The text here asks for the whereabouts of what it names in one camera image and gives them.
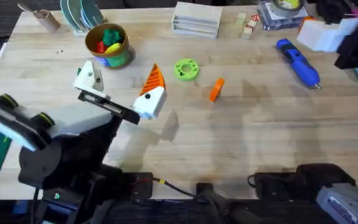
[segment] small orange block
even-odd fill
[[[224,84],[224,79],[218,78],[218,80],[216,81],[214,88],[212,88],[211,94],[209,96],[210,101],[215,102],[216,98],[218,97],[219,93],[221,92],[223,84]]]
[[[162,76],[162,73],[155,63],[153,65],[152,71],[150,72],[149,77],[146,80],[146,84],[143,86],[142,91],[140,92],[139,96],[142,96],[143,94],[147,93],[150,90],[153,90],[155,87],[162,86],[165,88],[165,81],[164,77]]]

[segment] plate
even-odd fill
[[[88,29],[93,28],[91,23],[88,21],[88,18],[85,16],[84,9],[81,9],[81,21],[84,24],[84,26],[86,26],[86,28],[88,28]]]
[[[74,30],[81,30],[80,27],[74,22],[73,18],[71,17],[71,14],[68,10],[67,0],[60,0],[60,9],[62,10],[62,13],[67,23],[71,25],[72,28],[74,28]]]
[[[81,0],[81,5],[90,25],[97,26],[103,23],[103,15],[94,0]]]
[[[75,24],[77,24],[81,30],[85,30],[86,28],[81,22],[81,0],[68,0],[67,6]]]

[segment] red sticker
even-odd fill
[[[260,20],[260,15],[252,15],[251,19],[255,22],[258,22]]]

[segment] small white object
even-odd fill
[[[252,20],[250,19],[247,23],[247,26],[250,26],[251,28],[254,28],[256,26],[256,21],[255,20]]]
[[[103,93],[102,73],[99,69],[94,69],[92,61],[87,60],[85,62],[84,67],[75,79],[73,86],[102,98],[110,99],[109,95]]]
[[[323,21],[304,21],[297,41],[313,51],[336,52],[345,36],[358,26],[358,18],[342,19],[340,24],[326,24]]]
[[[155,119],[167,99],[164,87],[158,86],[136,98],[134,110],[141,118]]]
[[[244,31],[243,31],[243,33],[242,33],[242,35],[241,35],[241,38],[242,38],[242,39],[247,39],[247,40],[249,40],[250,37],[251,37],[251,34],[252,34],[252,28],[250,28],[250,27],[245,27],[245,28],[244,28]]]
[[[177,34],[217,38],[222,7],[178,2],[172,16],[172,31]]]

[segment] gray device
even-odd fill
[[[358,187],[349,183],[323,186],[317,203],[339,224],[358,224]]]

